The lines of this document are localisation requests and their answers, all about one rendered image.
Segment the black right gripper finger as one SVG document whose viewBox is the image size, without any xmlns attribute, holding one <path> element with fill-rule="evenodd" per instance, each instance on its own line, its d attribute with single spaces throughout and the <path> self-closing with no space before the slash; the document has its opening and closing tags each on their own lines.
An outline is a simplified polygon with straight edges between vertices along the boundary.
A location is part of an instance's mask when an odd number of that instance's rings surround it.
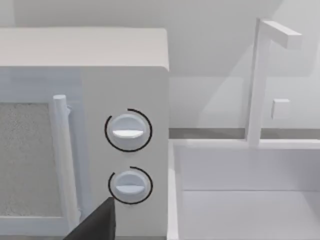
<svg viewBox="0 0 320 240">
<path fill-rule="evenodd" d="M 108 197 L 63 240 L 115 240 L 115 199 Z"/>
</svg>

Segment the white microwave knob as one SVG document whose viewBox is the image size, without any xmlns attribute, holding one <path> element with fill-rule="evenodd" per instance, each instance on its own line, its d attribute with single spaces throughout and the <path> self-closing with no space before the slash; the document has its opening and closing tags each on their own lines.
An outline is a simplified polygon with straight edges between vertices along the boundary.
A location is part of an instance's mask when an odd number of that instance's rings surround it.
<svg viewBox="0 0 320 240">
<path fill-rule="evenodd" d="M 112 190 L 116 197 L 127 203 L 138 202 L 143 199 L 147 188 L 146 177 L 133 170 L 118 173 L 112 182 Z"/>
<path fill-rule="evenodd" d="M 147 126 L 141 117 L 124 113 L 113 118 L 107 133 L 112 143 L 124 150 L 133 150 L 143 145 Z"/>
</svg>

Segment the microwave oven door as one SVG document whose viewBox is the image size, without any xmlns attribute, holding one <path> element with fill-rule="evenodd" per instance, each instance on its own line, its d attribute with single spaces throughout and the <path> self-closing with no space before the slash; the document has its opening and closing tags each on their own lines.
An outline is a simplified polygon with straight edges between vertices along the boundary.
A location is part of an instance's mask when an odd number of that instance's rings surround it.
<svg viewBox="0 0 320 240">
<path fill-rule="evenodd" d="M 70 112 L 81 77 L 67 69 L 0 72 L 0 236 L 65 236 L 66 218 L 53 96 Z"/>
</svg>

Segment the white sink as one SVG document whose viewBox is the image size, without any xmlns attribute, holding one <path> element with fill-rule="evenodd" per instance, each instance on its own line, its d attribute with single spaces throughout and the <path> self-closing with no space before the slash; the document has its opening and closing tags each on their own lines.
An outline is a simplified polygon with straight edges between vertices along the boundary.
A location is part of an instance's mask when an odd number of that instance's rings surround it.
<svg viewBox="0 0 320 240">
<path fill-rule="evenodd" d="M 176 240 L 320 240 L 320 140 L 171 139 Z"/>
</svg>

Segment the pale microwave oven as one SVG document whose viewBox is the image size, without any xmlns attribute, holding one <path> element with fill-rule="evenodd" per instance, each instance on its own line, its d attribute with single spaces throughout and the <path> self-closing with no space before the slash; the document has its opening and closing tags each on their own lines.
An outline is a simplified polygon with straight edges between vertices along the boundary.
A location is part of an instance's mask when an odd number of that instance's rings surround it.
<svg viewBox="0 0 320 240">
<path fill-rule="evenodd" d="M 166 238 L 169 171 L 166 30 L 0 27 L 0 72 L 11 69 L 66 69 L 77 72 L 81 78 L 79 105 L 69 114 L 79 224 L 113 197 L 118 238 Z M 146 134 L 139 148 L 119 148 L 108 136 L 108 124 L 122 114 L 135 114 L 144 121 Z M 143 199 L 125 202 L 114 194 L 113 180 L 125 171 L 136 171 L 147 179 Z M 0 235 L 0 238 L 66 235 Z"/>
</svg>

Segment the tall white tap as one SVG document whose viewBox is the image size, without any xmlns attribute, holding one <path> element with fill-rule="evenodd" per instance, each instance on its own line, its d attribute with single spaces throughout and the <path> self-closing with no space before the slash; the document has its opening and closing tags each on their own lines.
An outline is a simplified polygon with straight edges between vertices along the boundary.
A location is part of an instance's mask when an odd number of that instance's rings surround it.
<svg viewBox="0 0 320 240">
<path fill-rule="evenodd" d="M 245 139 L 250 148 L 257 148 L 261 139 L 271 42 L 287 50 L 299 50 L 302 47 L 303 35 L 277 21 L 265 18 L 256 19 L 248 117 L 247 126 L 245 127 Z"/>
</svg>

